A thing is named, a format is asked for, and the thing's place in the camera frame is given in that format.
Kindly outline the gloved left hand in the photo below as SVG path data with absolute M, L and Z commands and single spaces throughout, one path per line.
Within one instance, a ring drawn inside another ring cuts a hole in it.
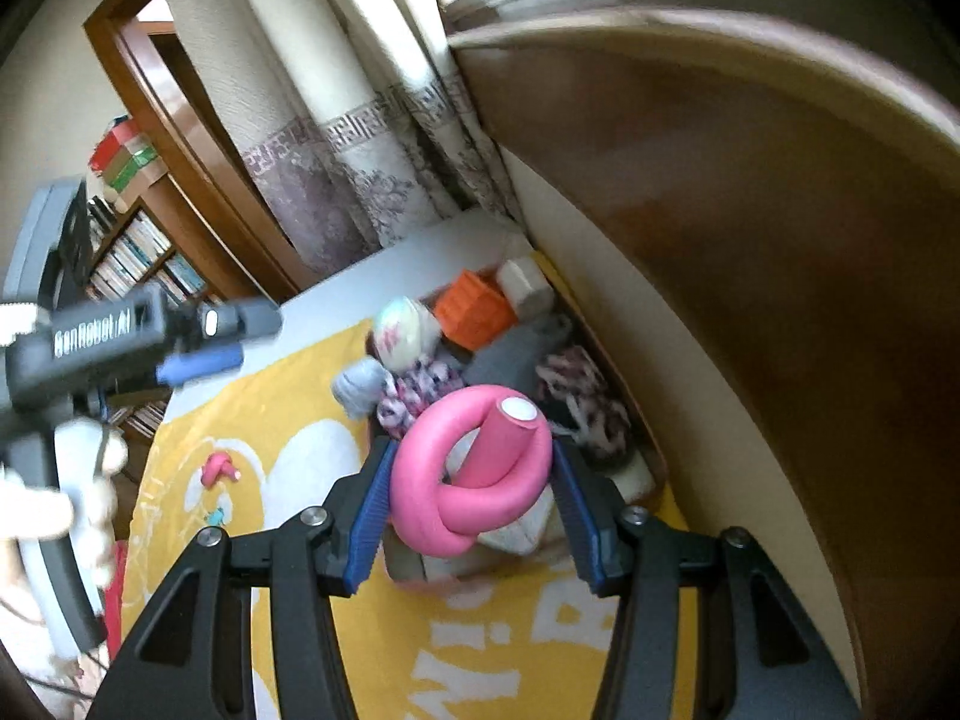
M 55 456 L 88 470 L 75 493 L 57 486 L 31 488 L 13 470 L 2 472 L 2 598 L 25 606 L 31 595 L 18 544 L 50 541 L 82 524 L 78 567 L 105 590 L 116 573 L 114 527 L 117 494 L 112 478 L 128 460 L 125 440 L 116 429 L 93 419 L 75 419 L 57 427 L 53 434 Z

